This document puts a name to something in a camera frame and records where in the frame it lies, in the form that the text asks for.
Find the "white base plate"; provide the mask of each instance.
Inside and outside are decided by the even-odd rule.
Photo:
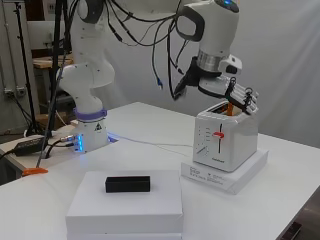
[[[181,175],[208,184],[222,191],[238,194],[244,186],[266,165],[268,151],[258,149],[232,173],[195,162],[181,164]]]

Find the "white wall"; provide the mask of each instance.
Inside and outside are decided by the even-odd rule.
[[[243,61],[238,82],[260,93],[260,132],[320,147],[320,1],[241,0],[239,4],[240,23],[232,53]],[[147,25],[130,21],[128,26],[141,36]],[[152,41],[152,35],[145,42]],[[173,56],[182,42],[173,36]],[[197,89],[189,89],[179,102],[171,100],[165,43],[157,47],[156,55],[163,91],[152,73],[151,48],[126,47],[110,34],[106,50],[116,81],[97,94],[109,108],[141,101],[195,116],[217,103]],[[181,57],[182,69],[187,69],[197,51],[197,44],[189,44]],[[177,83],[180,76],[175,74],[174,79]]]
[[[33,103],[37,113],[39,112],[38,95],[34,80],[31,50],[29,48],[25,6],[24,4],[21,4],[21,6],[21,22],[26,48],[26,58]],[[2,82],[0,83],[0,133],[9,129],[20,132],[26,128],[25,119],[17,105],[12,100],[9,100],[4,96],[4,87],[15,91],[16,86],[23,87],[26,84],[21,46],[20,41],[17,38],[19,34],[17,17],[13,10],[15,10],[14,3],[0,2],[0,71],[3,73],[0,74],[0,78],[3,78],[1,79],[1,81],[3,80],[3,84]],[[28,96],[25,95],[23,98],[20,98],[19,101],[23,108],[28,111]]]

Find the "table surface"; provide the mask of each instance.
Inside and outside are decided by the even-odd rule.
[[[59,67],[62,64],[63,56],[59,56]],[[41,57],[41,58],[33,58],[33,67],[38,69],[46,69],[46,68],[52,68],[52,57]],[[72,54],[67,55],[66,57],[66,65],[73,64],[73,56]]]
[[[192,146],[194,120],[134,103],[109,111],[107,128],[122,137],[153,144]],[[320,184],[320,150],[265,135],[259,135],[258,145],[270,150],[268,163],[238,195],[181,178],[184,240],[276,239],[299,213]],[[0,236],[65,240],[64,217],[87,171],[180,170],[181,162],[190,161],[191,147],[126,139],[65,160],[49,167],[48,174],[0,187]]]

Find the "label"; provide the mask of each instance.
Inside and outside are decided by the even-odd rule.
[[[96,129],[94,131],[100,131],[102,129],[100,123],[97,124]]]
[[[223,173],[219,175],[218,170],[204,166],[198,167],[195,164],[182,163],[181,175],[223,190],[228,190],[234,184],[234,180],[225,178],[222,176]]]

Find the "power cable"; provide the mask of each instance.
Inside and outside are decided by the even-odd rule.
[[[159,19],[152,19],[152,20],[149,20],[149,19],[142,19],[142,18],[138,18],[138,17],[135,17],[133,15],[133,13],[130,13],[128,12],[127,10],[125,10],[124,8],[122,8],[115,0],[108,0],[109,2],[112,2],[114,5],[117,6],[117,8],[122,11],[123,13],[125,13],[129,18],[133,18],[137,21],[140,21],[140,22],[148,22],[148,23],[151,23],[151,22],[161,22],[161,21],[164,21],[164,20],[167,20],[167,19],[171,19],[175,16],[175,14],[171,15],[171,16],[168,16],[168,17],[164,17],[164,18],[159,18]]]

